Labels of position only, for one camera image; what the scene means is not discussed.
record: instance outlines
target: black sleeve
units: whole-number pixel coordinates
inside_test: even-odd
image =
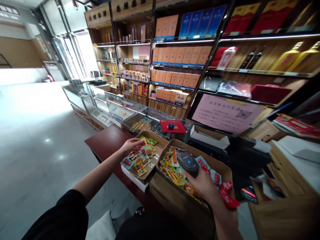
[[[86,200],[77,190],[69,190],[27,231],[22,240],[85,239],[88,229]]]

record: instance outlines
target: ceiling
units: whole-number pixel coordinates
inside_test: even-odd
[[[22,7],[22,8],[36,8],[44,0],[0,0],[1,3]]]

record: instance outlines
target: white floor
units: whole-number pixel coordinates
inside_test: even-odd
[[[56,83],[0,86],[0,239],[29,227],[98,165],[84,140],[96,131],[73,110]],[[87,206],[89,226],[108,209],[118,217],[140,206],[112,175]],[[248,205],[238,208],[244,239],[257,239]]]

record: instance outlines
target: hand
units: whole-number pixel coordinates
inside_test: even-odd
[[[124,156],[128,156],[129,153],[132,151],[139,151],[141,148],[145,145],[145,142],[143,140],[140,140],[139,138],[131,138],[127,140],[122,147],[119,149],[121,153],[124,154]]]
[[[206,200],[210,205],[215,201],[221,201],[220,193],[214,185],[210,175],[205,172],[202,168],[199,168],[199,173],[196,178],[193,178],[189,173],[183,169],[184,174],[188,178],[191,185],[200,194],[200,196]]]

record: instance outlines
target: glass display case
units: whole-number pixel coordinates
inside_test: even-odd
[[[180,120],[186,129],[186,133],[166,133],[161,131],[160,119]],[[122,129],[130,132],[136,136],[143,130],[151,131],[158,134],[160,137],[170,141],[171,139],[178,139],[184,141],[188,132],[191,130],[192,124],[181,119],[172,117],[163,112],[159,112],[152,108],[145,108],[136,115],[131,116],[122,122]]]
[[[69,85],[63,89],[72,104],[86,111],[92,120],[105,127],[112,124],[121,127],[121,122],[146,108],[89,84]]]

